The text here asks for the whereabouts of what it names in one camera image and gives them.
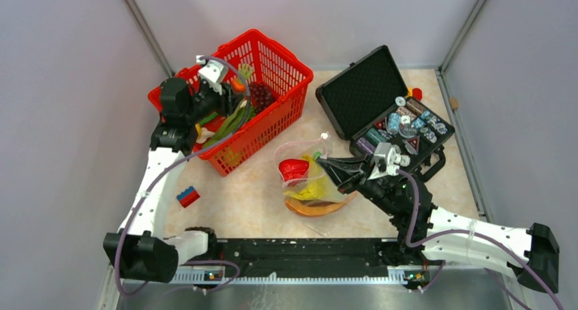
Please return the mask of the clear zip top bag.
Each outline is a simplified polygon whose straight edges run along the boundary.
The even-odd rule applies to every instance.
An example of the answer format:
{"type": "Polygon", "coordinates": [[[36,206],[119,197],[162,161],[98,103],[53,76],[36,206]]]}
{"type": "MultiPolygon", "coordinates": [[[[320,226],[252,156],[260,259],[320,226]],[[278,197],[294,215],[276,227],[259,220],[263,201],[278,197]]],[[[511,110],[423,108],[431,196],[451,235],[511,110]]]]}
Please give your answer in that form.
{"type": "Polygon", "coordinates": [[[313,140],[287,142],[273,155],[285,207],[321,237],[328,237],[337,226],[334,214],[357,197],[356,192],[340,193],[317,164],[318,159],[326,159],[332,151],[331,135],[323,132],[313,140]]]}

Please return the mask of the yellow toy corn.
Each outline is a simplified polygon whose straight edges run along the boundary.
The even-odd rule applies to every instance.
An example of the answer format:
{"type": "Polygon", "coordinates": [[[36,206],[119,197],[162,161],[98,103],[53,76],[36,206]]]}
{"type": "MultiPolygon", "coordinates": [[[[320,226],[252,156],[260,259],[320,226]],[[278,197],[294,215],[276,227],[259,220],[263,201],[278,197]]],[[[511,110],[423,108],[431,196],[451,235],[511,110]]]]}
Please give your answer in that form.
{"type": "Polygon", "coordinates": [[[332,200],[337,188],[316,163],[316,160],[313,160],[311,155],[304,155],[299,159],[309,162],[308,175],[303,179],[296,179],[289,183],[283,182],[284,195],[301,201],[332,200]]]}

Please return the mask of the orange toy steak slice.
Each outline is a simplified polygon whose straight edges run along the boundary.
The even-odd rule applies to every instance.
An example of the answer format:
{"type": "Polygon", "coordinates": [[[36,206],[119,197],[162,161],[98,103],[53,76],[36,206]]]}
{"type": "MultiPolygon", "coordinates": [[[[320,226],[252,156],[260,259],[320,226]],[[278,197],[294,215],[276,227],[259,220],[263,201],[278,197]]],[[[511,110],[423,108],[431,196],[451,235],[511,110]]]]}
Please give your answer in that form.
{"type": "Polygon", "coordinates": [[[284,204],[288,210],[302,217],[322,217],[342,209],[355,199],[357,195],[358,193],[354,192],[346,196],[342,202],[318,202],[313,205],[306,205],[303,201],[287,197],[284,204]]]}

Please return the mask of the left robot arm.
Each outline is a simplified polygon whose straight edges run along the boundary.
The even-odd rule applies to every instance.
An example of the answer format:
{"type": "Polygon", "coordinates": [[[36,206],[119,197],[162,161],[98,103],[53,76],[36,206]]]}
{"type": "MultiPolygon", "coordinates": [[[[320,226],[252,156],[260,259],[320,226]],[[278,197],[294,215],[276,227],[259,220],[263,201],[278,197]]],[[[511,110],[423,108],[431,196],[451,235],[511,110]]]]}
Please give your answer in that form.
{"type": "Polygon", "coordinates": [[[117,283],[123,279],[168,283],[188,260],[196,258],[206,265],[216,261],[219,247],[210,241],[209,229],[188,228],[164,238],[164,226],[178,178],[195,155],[197,124],[213,113],[230,116],[242,99],[221,79],[202,78],[197,87],[177,77],[160,84],[159,121],[151,134],[139,190],[119,229],[103,240],[117,283]]]}

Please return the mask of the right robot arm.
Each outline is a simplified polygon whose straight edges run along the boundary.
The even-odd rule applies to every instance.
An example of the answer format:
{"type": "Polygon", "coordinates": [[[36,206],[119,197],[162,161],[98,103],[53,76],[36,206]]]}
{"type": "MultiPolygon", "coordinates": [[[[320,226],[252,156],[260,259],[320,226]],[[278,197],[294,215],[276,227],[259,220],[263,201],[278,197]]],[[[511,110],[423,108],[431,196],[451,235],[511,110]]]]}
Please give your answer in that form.
{"type": "Polygon", "coordinates": [[[389,215],[405,262],[425,258],[471,264],[513,277],[537,292],[559,292],[560,247],[548,226],[511,228],[452,213],[434,204],[415,176],[398,166],[386,169],[369,156],[320,157],[316,163],[338,191],[356,191],[389,215]]]}

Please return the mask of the orange toy carrot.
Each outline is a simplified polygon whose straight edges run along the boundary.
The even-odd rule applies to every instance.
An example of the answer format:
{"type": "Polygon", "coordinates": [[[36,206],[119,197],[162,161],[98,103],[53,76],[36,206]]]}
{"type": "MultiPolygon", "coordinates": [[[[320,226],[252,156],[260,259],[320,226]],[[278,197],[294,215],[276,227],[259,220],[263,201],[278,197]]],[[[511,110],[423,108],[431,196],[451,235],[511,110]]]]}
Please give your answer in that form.
{"type": "Polygon", "coordinates": [[[242,63],[239,64],[237,71],[239,74],[232,82],[232,89],[235,93],[244,93],[245,85],[242,80],[245,80],[247,83],[249,83],[249,80],[254,73],[254,68],[249,63],[242,63]]]}

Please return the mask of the black poker chip case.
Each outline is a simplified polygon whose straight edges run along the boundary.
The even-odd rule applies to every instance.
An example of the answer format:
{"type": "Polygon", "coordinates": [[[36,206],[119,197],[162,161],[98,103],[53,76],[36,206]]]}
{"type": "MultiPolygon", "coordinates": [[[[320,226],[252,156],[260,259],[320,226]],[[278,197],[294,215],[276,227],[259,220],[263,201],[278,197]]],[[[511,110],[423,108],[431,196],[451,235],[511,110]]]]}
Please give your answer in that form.
{"type": "Polygon", "coordinates": [[[406,171],[427,182],[445,166],[444,143],[455,128],[408,93],[389,47],[382,45],[321,84],[316,98],[353,155],[390,142],[409,156],[406,171]]]}

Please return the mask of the red toy bell pepper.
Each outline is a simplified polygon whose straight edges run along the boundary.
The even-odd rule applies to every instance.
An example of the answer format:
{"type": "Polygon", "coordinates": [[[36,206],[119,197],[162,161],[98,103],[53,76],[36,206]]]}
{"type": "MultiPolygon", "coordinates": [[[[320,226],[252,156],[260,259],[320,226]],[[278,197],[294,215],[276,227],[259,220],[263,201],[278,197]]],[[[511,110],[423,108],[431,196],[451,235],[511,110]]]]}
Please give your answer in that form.
{"type": "Polygon", "coordinates": [[[289,183],[296,179],[303,179],[308,175],[309,162],[304,159],[285,159],[278,165],[283,182],[289,183]]]}

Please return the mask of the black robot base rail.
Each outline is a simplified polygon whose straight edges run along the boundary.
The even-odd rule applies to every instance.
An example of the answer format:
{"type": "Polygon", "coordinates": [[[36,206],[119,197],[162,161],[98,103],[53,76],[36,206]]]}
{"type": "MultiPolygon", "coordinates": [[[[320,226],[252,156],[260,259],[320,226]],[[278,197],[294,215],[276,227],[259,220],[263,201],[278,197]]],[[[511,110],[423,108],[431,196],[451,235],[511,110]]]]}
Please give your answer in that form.
{"type": "Polygon", "coordinates": [[[240,278],[361,279],[386,277],[394,268],[433,265],[394,238],[229,238],[212,240],[197,260],[226,260],[240,278]]]}

